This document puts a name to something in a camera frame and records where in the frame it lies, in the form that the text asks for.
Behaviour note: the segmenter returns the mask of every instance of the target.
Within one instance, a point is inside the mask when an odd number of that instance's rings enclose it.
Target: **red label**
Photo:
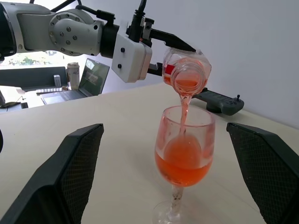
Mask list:
[[[173,69],[174,69],[174,66],[171,65],[171,64],[168,64],[166,69],[165,69],[165,73],[168,74],[168,75],[171,75]]]

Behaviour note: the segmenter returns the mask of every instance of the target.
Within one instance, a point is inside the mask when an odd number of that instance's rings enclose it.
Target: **laptop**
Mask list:
[[[87,59],[78,90],[43,94],[45,105],[68,100],[97,96],[102,93],[110,67],[92,59]]]

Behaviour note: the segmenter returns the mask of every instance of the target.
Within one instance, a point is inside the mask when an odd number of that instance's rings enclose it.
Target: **laptop screen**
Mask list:
[[[88,97],[101,94],[109,69],[109,66],[88,58],[82,74],[79,90]]]

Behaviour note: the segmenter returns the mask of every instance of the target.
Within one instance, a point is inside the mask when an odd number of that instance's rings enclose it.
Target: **white table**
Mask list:
[[[104,124],[93,188],[83,224],[150,224],[158,203],[169,200],[171,186],[157,172],[154,145],[161,114],[179,104],[174,90],[158,84],[97,97],[0,114],[4,147],[0,153],[0,217],[34,171],[78,128]],[[205,103],[192,100],[205,108]],[[200,224],[264,224],[240,172],[227,122],[278,134],[299,152],[299,131],[241,111],[216,116],[212,168],[199,184],[184,191],[183,204]]]

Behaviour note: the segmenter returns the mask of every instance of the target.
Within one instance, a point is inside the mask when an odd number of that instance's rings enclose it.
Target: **remote controller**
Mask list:
[[[228,116],[234,115],[244,107],[244,101],[240,100],[240,95],[236,98],[230,98],[207,88],[192,98],[200,99],[206,102],[206,109],[212,113],[223,113]]]

